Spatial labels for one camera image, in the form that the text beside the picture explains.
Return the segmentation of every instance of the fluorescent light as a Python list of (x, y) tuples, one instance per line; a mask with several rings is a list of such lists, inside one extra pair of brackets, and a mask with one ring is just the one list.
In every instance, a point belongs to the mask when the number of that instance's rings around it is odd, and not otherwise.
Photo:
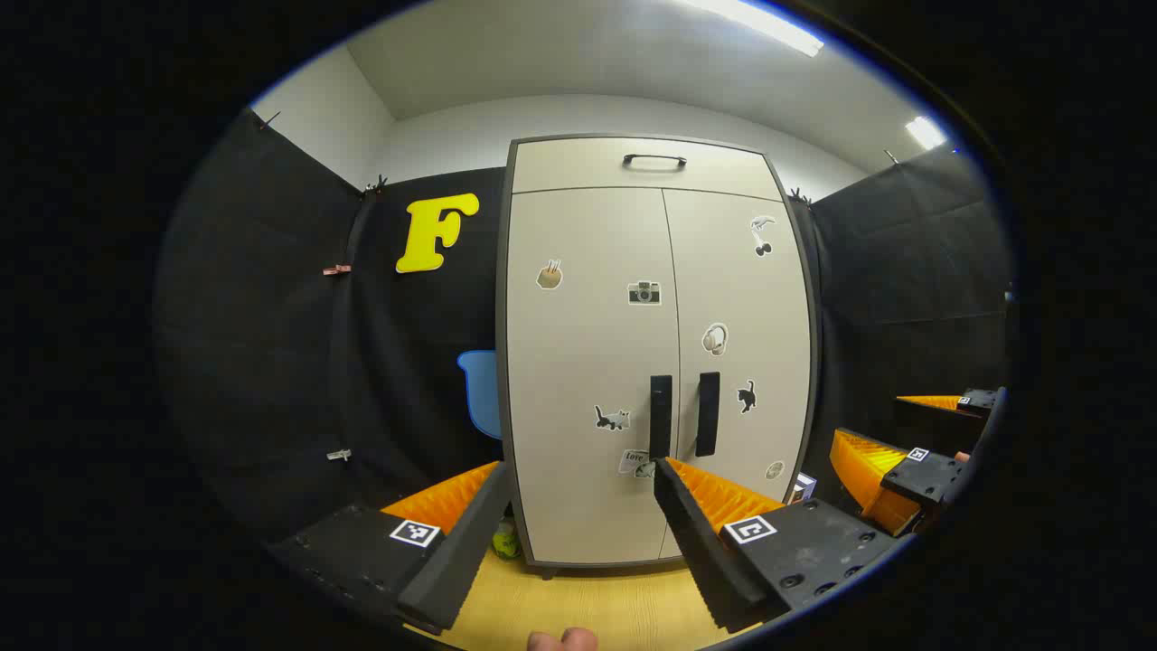
[(920, 116), (916, 119), (909, 121), (905, 126), (908, 127), (908, 133), (916, 139), (920, 145), (926, 149), (931, 149), (937, 145), (944, 143), (948, 138), (944, 133), (933, 124), (933, 120)]
[(757, 31), (761, 31), (776, 40), (799, 50), (809, 57), (819, 53), (824, 42), (789, 23), (788, 21), (773, 16), (759, 7), (753, 7), (739, 0), (678, 0), (684, 5), (691, 5), (700, 9), (718, 14), (737, 23), (743, 23)]

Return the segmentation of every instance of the white cabinet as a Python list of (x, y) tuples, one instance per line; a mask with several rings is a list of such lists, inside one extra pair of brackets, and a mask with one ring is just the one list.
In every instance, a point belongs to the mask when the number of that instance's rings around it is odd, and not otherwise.
[[(654, 136), (515, 141), (507, 188), (500, 414), (529, 562), (679, 554), (653, 480), (633, 472), (649, 450), (653, 377), (671, 378), (668, 454), (783, 500), (817, 342), (795, 225), (764, 156)], [(705, 373), (718, 375), (706, 424)]]

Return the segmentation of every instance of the cabinet handle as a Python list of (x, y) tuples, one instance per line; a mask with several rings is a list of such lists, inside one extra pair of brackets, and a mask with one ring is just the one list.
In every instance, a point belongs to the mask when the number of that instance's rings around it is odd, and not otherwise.
[(687, 164), (687, 158), (683, 156), (661, 156), (658, 154), (627, 154), (622, 156), (622, 164), (631, 164), (631, 161), (635, 158), (670, 158), (672, 161), (679, 161), (678, 167), (683, 169)]
[(651, 376), (650, 458), (671, 454), (671, 377)]
[(695, 435), (695, 457), (715, 454), (715, 439), (720, 429), (720, 373), (699, 375), (699, 434)]

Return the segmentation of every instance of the white wall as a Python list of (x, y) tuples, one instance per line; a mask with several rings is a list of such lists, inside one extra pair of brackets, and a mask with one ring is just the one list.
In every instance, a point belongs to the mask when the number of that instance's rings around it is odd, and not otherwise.
[(374, 173), (389, 183), (507, 163), (510, 140), (584, 132), (688, 135), (761, 149), (788, 192), (818, 199), (868, 172), (797, 138), (685, 104), (609, 95), (479, 102), (393, 123)]
[(252, 104), (253, 112), (359, 190), (377, 180), (375, 162), (393, 116), (339, 45), (289, 74)]

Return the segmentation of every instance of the camera sticker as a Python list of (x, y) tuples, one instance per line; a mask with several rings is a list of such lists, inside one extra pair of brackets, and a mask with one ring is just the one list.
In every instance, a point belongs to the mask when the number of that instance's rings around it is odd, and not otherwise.
[(747, 380), (746, 390), (736, 390), (736, 400), (743, 405), (743, 410), (739, 414), (746, 414), (756, 408), (756, 382)]
[(658, 282), (640, 280), (627, 284), (627, 302), (631, 304), (663, 304)]
[(559, 266), (562, 265), (561, 259), (548, 259), (546, 260), (546, 266), (544, 266), (538, 272), (538, 286), (544, 289), (554, 289), (562, 283), (562, 269)]
[(712, 323), (703, 333), (703, 350), (718, 357), (727, 350), (727, 325)]
[(756, 238), (756, 254), (759, 257), (772, 252), (772, 244), (759, 236), (759, 231), (768, 223), (775, 223), (775, 217), (769, 214), (761, 214), (751, 220), (751, 236)]
[(603, 408), (595, 406), (595, 415), (598, 419), (595, 420), (595, 427), (602, 428), (604, 430), (629, 430), (631, 429), (631, 413), (626, 409), (620, 409), (619, 412), (612, 412), (610, 414), (603, 414)]

